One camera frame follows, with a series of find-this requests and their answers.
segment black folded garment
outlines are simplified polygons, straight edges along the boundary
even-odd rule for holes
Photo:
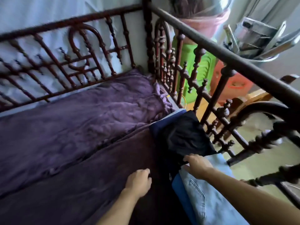
[[[216,154],[209,137],[192,110],[164,127],[156,140],[164,155],[164,164],[170,173],[170,180],[175,177],[180,167],[186,164],[183,161],[185,155],[191,153],[201,156]]]

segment forearm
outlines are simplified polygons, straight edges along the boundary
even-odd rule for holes
[[[286,202],[213,168],[205,180],[250,224],[300,224],[300,211]]]
[[[137,198],[124,189],[110,210],[98,221],[97,225],[127,225]]]

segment person's right arm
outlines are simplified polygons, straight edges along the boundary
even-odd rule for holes
[[[211,163],[200,155],[184,157],[184,169],[197,179],[207,181],[218,190],[248,223],[294,225],[300,224],[300,210],[265,193],[251,185],[236,180],[214,169]]]

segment stack of clothes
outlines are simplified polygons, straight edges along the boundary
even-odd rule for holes
[[[210,184],[197,180],[182,165],[191,153],[206,157],[223,173],[233,176],[222,154],[217,154],[193,111],[179,109],[149,126],[161,152],[161,166],[192,225],[248,224]]]

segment top rail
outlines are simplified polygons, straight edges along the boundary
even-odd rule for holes
[[[148,7],[153,13],[161,17],[164,21],[172,25],[174,28],[182,31],[184,35],[188,36],[190,39],[200,45],[201,48],[206,49],[221,61],[225,62],[230,66],[230,68],[236,70],[257,84],[259,87],[273,95],[288,107],[300,111],[300,92],[298,90],[280,81],[279,79],[276,79],[268,72],[258,68],[226,48],[219,46],[217,43],[209,40],[195,29],[187,26],[179,19],[175,18],[161,8],[156,7],[152,3],[149,2]]]
[[[134,5],[129,5],[121,8],[116,8],[116,9],[111,9],[111,10],[106,10],[102,12],[96,12],[92,14],[87,14],[79,17],[73,17],[70,19],[64,19],[61,21],[56,21],[56,22],[51,22],[48,24],[44,24],[41,26],[37,27],[29,27],[21,30],[15,30],[12,32],[4,33],[0,35],[0,42],[6,41],[6,40],[13,40],[19,37],[24,37],[32,34],[37,34],[41,32],[46,32],[50,30],[55,30],[58,28],[64,28],[70,25],[76,25],[80,23],[85,23],[88,21],[92,20],[99,20],[102,19],[106,16],[114,16],[114,15],[120,15],[120,14],[125,14],[125,13],[130,13],[134,11],[139,11],[142,10],[142,5],[141,4],[134,4]]]

